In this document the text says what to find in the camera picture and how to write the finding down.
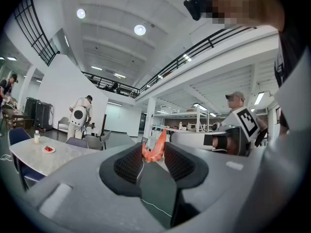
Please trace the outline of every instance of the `plastic bottle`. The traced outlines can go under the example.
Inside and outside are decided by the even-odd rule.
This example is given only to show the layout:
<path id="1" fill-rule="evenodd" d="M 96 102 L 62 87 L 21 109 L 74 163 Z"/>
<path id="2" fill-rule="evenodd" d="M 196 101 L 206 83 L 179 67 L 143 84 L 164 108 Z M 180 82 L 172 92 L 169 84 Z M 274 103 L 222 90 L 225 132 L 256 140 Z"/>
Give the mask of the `plastic bottle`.
<path id="1" fill-rule="evenodd" d="M 40 134 L 39 134 L 38 130 L 35 131 L 34 140 L 35 140 L 35 143 L 39 143 L 40 142 Z"/>

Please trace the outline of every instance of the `man with cap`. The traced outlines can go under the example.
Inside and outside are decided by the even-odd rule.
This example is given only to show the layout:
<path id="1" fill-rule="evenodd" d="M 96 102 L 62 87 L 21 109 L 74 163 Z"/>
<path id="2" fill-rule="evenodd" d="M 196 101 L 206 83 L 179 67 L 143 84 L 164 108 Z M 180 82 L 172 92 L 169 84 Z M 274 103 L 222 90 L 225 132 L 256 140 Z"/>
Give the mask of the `man with cap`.
<path id="1" fill-rule="evenodd" d="M 231 110 L 229 111 L 229 114 L 234 111 L 237 110 L 241 107 L 244 106 L 244 101 L 245 101 L 245 96 L 242 92 L 240 91 L 236 91 L 232 94 L 226 95 L 225 96 L 226 99 L 228 100 L 228 106 L 229 108 L 231 108 Z M 255 142 L 255 146 L 258 147 L 259 144 L 262 142 L 262 140 L 264 139 L 264 136 L 267 134 L 268 132 L 268 127 L 267 125 L 261 120 L 259 119 L 255 113 L 252 113 L 253 118 L 256 120 L 258 126 L 259 126 L 259 130 L 260 133 L 257 136 L 256 142 Z"/>
<path id="2" fill-rule="evenodd" d="M 9 97 L 11 97 L 12 87 L 15 82 L 18 83 L 17 75 L 15 73 L 12 74 L 11 78 L 8 81 L 6 81 L 5 79 L 1 80 L 0 82 L 0 111 L 1 111 L 1 105 L 2 105 L 3 100 L 5 100 L 6 102 L 9 101 L 9 99 L 5 95 L 8 93 Z"/>
<path id="3" fill-rule="evenodd" d="M 228 94 L 225 97 L 228 100 L 229 108 L 231 108 L 228 115 L 230 115 L 232 111 L 237 110 L 237 109 L 244 106 L 245 96 L 240 91 L 236 91 L 232 94 Z M 259 119 L 256 116 L 255 113 L 252 113 L 252 116 L 256 120 L 256 122 L 259 126 L 259 130 L 260 130 L 260 133 L 258 134 L 256 142 L 255 142 L 255 146 L 258 147 L 260 145 L 260 143 L 262 142 L 262 140 L 264 139 L 264 136 L 267 134 L 268 127 L 261 119 Z M 218 137 L 213 137 L 213 147 L 215 147 L 215 148 L 218 147 L 219 141 L 220 140 Z M 226 148 L 225 149 L 227 150 L 227 154 L 232 154 L 232 155 L 237 154 L 236 143 L 233 141 L 233 139 L 231 137 L 228 137 L 226 139 Z"/>
<path id="4" fill-rule="evenodd" d="M 86 98 L 80 98 L 78 99 L 76 102 L 74 102 L 70 107 L 69 110 L 72 113 L 74 108 L 77 106 L 83 106 L 86 108 L 87 114 L 88 114 L 88 120 L 85 123 L 84 126 L 87 127 L 88 123 L 91 121 L 92 119 L 92 114 L 93 114 L 93 109 L 92 109 L 92 96 L 88 95 Z M 73 124 L 69 124 L 69 128 L 68 128 L 68 134 L 67 134 L 67 139 L 71 138 L 71 137 L 75 137 L 78 139 L 82 139 L 82 126 L 75 126 Z"/>
<path id="5" fill-rule="evenodd" d="M 309 0 L 185 0 L 184 5 L 194 20 L 213 18 L 213 22 L 254 27 L 270 25 L 278 30 L 279 51 L 275 61 L 278 86 L 286 82 L 301 56 L 310 52 L 310 29 L 304 18 Z M 280 135 L 289 129 L 283 113 Z"/>

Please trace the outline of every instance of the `small plate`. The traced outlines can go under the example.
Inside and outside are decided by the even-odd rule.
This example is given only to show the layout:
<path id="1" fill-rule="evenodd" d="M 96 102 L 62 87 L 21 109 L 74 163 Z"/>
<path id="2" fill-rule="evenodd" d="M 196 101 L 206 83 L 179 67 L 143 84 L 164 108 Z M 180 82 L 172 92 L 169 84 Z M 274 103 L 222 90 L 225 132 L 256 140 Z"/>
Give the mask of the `small plate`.
<path id="1" fill-rule="evenodd" d="M 51 147 L 51 146 L 48 146 L 48 147 L 50 147 L 51 149 L 53 149 L 52 151 L 48 152 L 48 151 L 46 151 L 46 150 L 44 149 L 45 147 L 42 148 L 42 151 L 43 151 L 43 152 L 45 152 L 45 153 L 54 153 L 54 152 L 55 152 L 55 148 L 53 148 L 53 147 Z"/>

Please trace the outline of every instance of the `orange object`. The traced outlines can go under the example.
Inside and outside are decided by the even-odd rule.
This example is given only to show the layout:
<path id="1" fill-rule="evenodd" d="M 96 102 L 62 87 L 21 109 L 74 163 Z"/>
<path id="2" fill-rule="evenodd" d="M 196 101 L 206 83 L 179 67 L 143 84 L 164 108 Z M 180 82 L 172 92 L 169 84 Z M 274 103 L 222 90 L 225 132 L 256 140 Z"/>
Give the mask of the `orange object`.
<path id="1" fill-rule="evenodd" d="M 48 147 L 48 146 L 46 146 L 45 148 L 44 148 L 47 152 L 51 152 L 53 149 L 52 148 L 50 148 L 50 147 Z"/>
<path id="2" fill-rule="evenodd" d="M 152 151 L 146 149 L 145 143 L 142 144 L 142 155 L 145 157 L 147 163 L 159 161 L 164 154 L 164 147 L 166 142 L 166 129 L 163 130 L 155 147 Z"/>

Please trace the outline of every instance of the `staircase railing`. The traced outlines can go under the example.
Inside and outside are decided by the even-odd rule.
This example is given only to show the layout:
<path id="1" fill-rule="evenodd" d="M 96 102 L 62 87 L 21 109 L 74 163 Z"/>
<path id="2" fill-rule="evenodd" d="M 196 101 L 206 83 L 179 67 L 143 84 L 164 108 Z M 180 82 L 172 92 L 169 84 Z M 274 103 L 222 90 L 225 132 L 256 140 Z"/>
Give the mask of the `staircase railing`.
<path id="1" fill-rule="evenodd" d="M 34 0 L 22 0 L 14 10 L 14 17 L 32 48 L 49 66 L 59 51 L 50 45 L 35 12 Z"/>
<path id="2" fill-rule="evenodd" d="M 242 34 L 244 31 L 249 31 L 253 29 L 256 29 L 256 27 L 246 28 L 242 26 L 235 26 L 218 30 L 217 32 L 209 35 L 204 40 L 200 41 L 199 43 L 195 44 L 194 46 L 183 52 L 168 65 L 166 65 L 163 69 L 161 69 L 161 71 L 159 71 L 140 88 L 140 93 L 144 92 L 145 90 L 156 84 L 158 81 L 171 74 L 174 70 L 180 68 L 186 62 L 191 61 L 197 55 L 208 51 L 211 48 L 214 48 L 215 45 L 227 40 L 228 38 L 237 36 L 238 34 Z"/>
<path id="3" fill-rule="evenodd" d="M 136 98 L 139 95 L 139 89 L 121 82 L 100 77 L 88 72 L 82 72 L 97 88 L 126 97 Z"/>

